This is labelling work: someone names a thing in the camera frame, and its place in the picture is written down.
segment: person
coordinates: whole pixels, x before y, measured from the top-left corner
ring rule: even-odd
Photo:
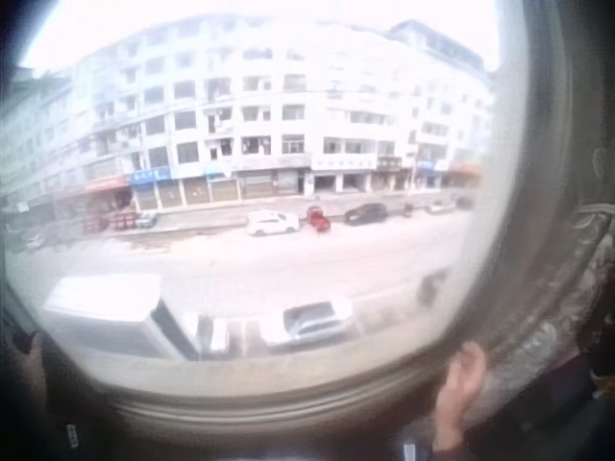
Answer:
[[[433,461],[472,459],[464,443],[463,419],[484,386],[487,369],[487,354],[473,341],[464,343],[452,358],[433,410]]]

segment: red car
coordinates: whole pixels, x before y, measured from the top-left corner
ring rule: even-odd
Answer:
[[[307,221],[317,232],[326,232],[331,228],[331,221],[325,217],[320,206],[310,206],[307,209]]]

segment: red sign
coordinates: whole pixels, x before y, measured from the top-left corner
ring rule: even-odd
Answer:
[[[126,187],[128,185],[126,177],[109,176],[108,178],[101,178],[100,180],[90,181],[84,185],[86,192],[98,192],[101,190],[117,189],[119,187]]]

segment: white car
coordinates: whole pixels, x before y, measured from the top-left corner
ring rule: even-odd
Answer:
[[[456,204],[453,201],[443,202],[441,200],[436,200],[431,205],[429,205],[426,209],[426,212],[429,214],[446,214],[452,213],[456,210]]]
[[[271,233],[296,232],[300,228],[299,217],[278,211],[254,211],[248,214],[247,231],[250,235],[263,236]]]
[[[270,348],[313,343],[341,336],[354,323],[349,300],[291,307],[260,320],[260,336]]]

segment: truck roof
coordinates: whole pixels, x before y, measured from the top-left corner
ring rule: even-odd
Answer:
[[[61,279],[44,303],[44,313],[141,322],[160,300],[160,276],[113,274]]]

